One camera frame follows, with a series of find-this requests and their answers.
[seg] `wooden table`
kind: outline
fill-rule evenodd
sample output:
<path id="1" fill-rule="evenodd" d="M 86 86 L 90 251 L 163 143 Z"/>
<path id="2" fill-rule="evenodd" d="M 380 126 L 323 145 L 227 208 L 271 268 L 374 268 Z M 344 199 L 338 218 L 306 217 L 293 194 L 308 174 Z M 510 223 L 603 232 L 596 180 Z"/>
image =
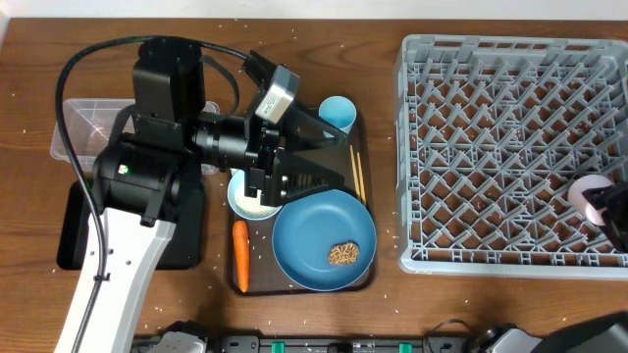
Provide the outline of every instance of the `wooden table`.
<path id="1" fill-rule="evenodd" d="M 299 99 L 304 103 L 316 106 L 335 94 L 355 102 L 368 127 L 379 273 L 359 293 L 238 297 L 226 287 L 226 257 L 220 256 L 225 249 L 227 177 L 207 176 L 204 260 L 191 271 L 155 274 L 138 334 L 192 319 L 220 334 L 259 328 L 265 335 L 409 336 L 425 334 L 451 318 L 474 327 L 514 322 L 530 333 L 548 334 L 628 309 L 626 282 L 402 272 L 393 249 L 395 140 L 389 139 L 394 136 L 393 61 L 407 34 L 628 40 L 626 23 L 24 19 L 11 21 L 0 53 L 0 351 L 53 350 L 79 277 L 55 264 L 68 189 L 76 179 L 69 164 L 49 154 L 59 71 L 89 44 L 147 33 L 255 49 L 301 76 Z M 70 77 L 66 98 L 132 98 L 136 49 L 114 48 L 81 62 Z M 237 60 L 216 57 L 237 73 Z M 248 102 L 254 86 L 243 74 L 238 80 L 242 102 Z M 231 90 L 211 70 L 206 70 L 206 86 L 209 100 L 231 105 Z"/>

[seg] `gray dish rack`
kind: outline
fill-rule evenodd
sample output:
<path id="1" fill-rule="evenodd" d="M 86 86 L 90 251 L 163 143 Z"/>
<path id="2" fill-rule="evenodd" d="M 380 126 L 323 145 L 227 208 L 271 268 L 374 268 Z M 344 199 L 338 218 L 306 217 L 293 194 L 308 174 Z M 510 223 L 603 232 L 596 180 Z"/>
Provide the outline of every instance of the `gray dish rack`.
<path id="1" fill-rule="evenodd" d="M 398 263 L 413 274 L 628 279 L 567 202 L 626 180 L 628 45 L 409 35 L 394 66 Z"/>

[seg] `blue plate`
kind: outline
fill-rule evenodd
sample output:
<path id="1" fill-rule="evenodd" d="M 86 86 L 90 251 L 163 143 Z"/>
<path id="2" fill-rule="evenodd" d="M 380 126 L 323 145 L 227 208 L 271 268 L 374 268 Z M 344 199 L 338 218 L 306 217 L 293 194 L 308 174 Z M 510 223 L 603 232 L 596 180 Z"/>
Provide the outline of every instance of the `blue plate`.
<path id="1" fill-rule="evenodd" d="M 334 245 L 355 242 L 360 255 L 351 265 L 330 265 Z M 291 202 L 273 229 L 273 252 L 284 273 L 298 284 L 319 291 L 337 290 L 369 269 L 377 248 L 373 218 L 345 192 L 331 190 Z"/>

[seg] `wall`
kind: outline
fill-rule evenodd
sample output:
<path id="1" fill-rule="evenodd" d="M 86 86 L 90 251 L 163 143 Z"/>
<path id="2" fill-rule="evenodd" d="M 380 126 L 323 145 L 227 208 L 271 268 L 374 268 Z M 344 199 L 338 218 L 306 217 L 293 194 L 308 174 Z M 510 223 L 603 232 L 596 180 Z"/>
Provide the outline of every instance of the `wall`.
<path id="1" fill-rule="evenodd" d="M 628 0 L 0 0 L 11 17 L 628 20 Z"/>
<path id="2" fill-rule="evenodd" d="M 0 50 L 2 50 L 2 41 L 4 39 L 4 33 L 7 31 L 8 26 L 9 17 L 2 12 L 2 9 L 0 9 Z"/>

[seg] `white bowl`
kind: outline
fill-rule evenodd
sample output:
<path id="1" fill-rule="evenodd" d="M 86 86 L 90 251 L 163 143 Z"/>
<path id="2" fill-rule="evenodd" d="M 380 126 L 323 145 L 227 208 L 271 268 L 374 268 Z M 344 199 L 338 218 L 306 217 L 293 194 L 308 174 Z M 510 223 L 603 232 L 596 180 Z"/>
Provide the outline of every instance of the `white bowl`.
<path id="1" fill-rule="evenodd" d="M 282 207 L 267 207 L 260 205 L 260 197 L 258 196 L 256 199 L 250 198 L 251 200 L 257 200 L 257 205 L 259 207 L 266 207 L 268 212 L 265 212 L 263 215 L 255 215 L 250 212 L 247 212 L 245 209 L 237 205 L 236 200 L 243 199 L 244 196 L 244 171 L 235 172 L 232 179 L 229 181 L 229 186 L 227 187 L 227 200 L 229 201 L 229 206 L 231 206 L 232 210 L 237 213 L 238 216 L 250 220 L 250 221 L 262 221 L 267 220 L 273 216 L 275 216 Z"/>

